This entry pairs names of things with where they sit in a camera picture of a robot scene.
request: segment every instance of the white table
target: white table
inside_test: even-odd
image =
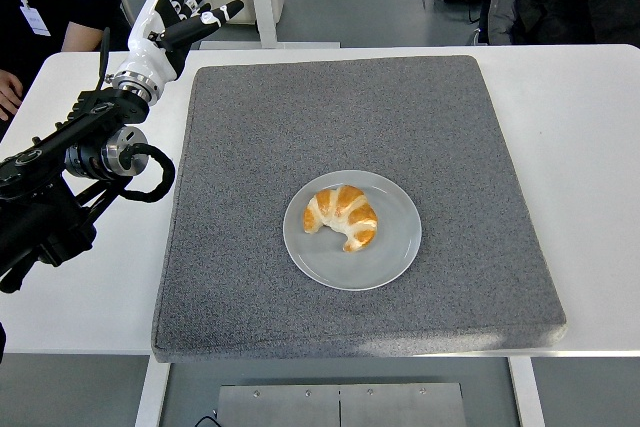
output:
[[[568,332],[551,347],[455,355],[640,355],[640,50],[634,47],[196,51],[141,128],[177,164],[192,80],[202,66],[415,55],[477,59],[567,314]],[[122,58],[112,55],[109,72]],[[97,69],[93,53],[50,58],[0,156],[50,134],[77,94],[94,87]],[[147,170],[131,188],[156,185],[159,170]],[[67,178],[76,192],[88,185]],[[148,205],[116,200],[96,223],[91,251],[58,269],[38,264],[20,292],[1,295],[6,351],[150,354],[171,197]]]

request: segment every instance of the person's arm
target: person's arm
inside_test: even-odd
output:
[[[91,52],[102,41],[102,30],[69,22],[62,43],[62,52]]]
[[[6,122],[18,113],[20,97],[22,82],[12,73],[0,70],[0,121]]]

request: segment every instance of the table leg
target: table leg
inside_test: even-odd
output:
[[[521,427],[544,427],[531,357],[509,357],[509,369]]]
[[[158,427],[171,364],[161,364],[149,356],[135,427]]]

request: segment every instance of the floor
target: floor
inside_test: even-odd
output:
[[[134,10],[143,2],[130,0]],[[283,42],[354,48],[471,45],[476,25],[469,17],[477,14],[477,7],[439,0],[285,0],[277,35]],[[258,40],[258,34],[254,26],[227,26],[209,40]],[[0,366],[0,425],[132,426],[146,363],[145,357],[7,354]],[[639,425],[640,359],[542,358],[533,365],[547,426]],[[161,425],[195,425],[217,407],[221,385],[336,381],[458,382],[470,427],[519,425],[500,358],[178,364]]]

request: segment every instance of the white plate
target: white plate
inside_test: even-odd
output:
[[[378,232],[358,252],[343,252],[347,237],[329,227],[307,234],[304,209],[316,192],[353,185],[362,190],[378,216]],[[340,290],[368,290],[398,278],[415,259],[422,225],[409,196],[390,180],[371,172],[341,170],[305,185],[284,214],[284,243],[295,264],[313,280]]]

